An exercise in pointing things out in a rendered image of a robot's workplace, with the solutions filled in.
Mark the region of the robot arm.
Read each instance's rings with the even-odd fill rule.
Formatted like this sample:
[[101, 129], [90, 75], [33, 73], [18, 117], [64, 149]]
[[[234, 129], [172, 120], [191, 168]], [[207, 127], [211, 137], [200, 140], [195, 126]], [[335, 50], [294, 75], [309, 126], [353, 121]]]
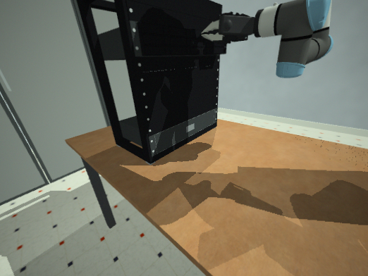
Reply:
[[[331, 3], [332, 0], [294, 0], [274, 3], [261, 12], [259, 35], [281, 35], [276, 64], [278, 77], [299, 77], [306, 64], [330, 52], [333, 47], [329, 35]], [[219, 35], [248, 36], [253, 28], [254, 17], [223, 15], [219, 18]]]

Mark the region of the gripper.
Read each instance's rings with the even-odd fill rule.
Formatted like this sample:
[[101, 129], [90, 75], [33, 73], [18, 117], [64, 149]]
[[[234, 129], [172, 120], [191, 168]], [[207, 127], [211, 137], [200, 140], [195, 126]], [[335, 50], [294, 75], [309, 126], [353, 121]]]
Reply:
[[[263, 9], [258, 10], [256, 13], [256, 16], [254, 18], [254, 28], [253, 28], [253, 34], [255, 35], [255, 37], [261, 37], [259, 35], [259, 30], [258, 30], [258, 24], [259, 24], [259, 17], [261, 15], [261, 12], [263, 11]], [[230, 13], [223, 13], [222, 15], [233, 15], [233, 12]], [[220, 17], [219, 16], [219, 17]], [[216, 18], [208, 27], [206, 27], [203, 32], [202, 32], [202, 36], [208, 40], [211, 40], [217, 44], [230, 44], [231, 41], [232, 42], [239, 42], [239, 41], [245, 41], [247, 40], [248, 36], [243, 36], [243, 35], [223, 35], [223, 34], [205, 34], [208, 33], [208, 31], [213, 31], [213, 30], [217, 30], [219, 28], [219, 17]]]

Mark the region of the black server rack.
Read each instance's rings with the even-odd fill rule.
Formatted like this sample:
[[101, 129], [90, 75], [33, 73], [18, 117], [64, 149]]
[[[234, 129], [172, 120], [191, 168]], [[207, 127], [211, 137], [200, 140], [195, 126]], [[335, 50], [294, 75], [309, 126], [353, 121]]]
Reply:
[[[220, 54], [227, 44], [202, 31], [222, 14], [221, 4], [76, 1], [117, 146], [151, 165], [217, 126]], [[116, 12], [119, 27], [97, 34], [91, 8]], [[126, 60], [136, 112], [124, 120], [118, 120], [104, 62], [118, 60]]]

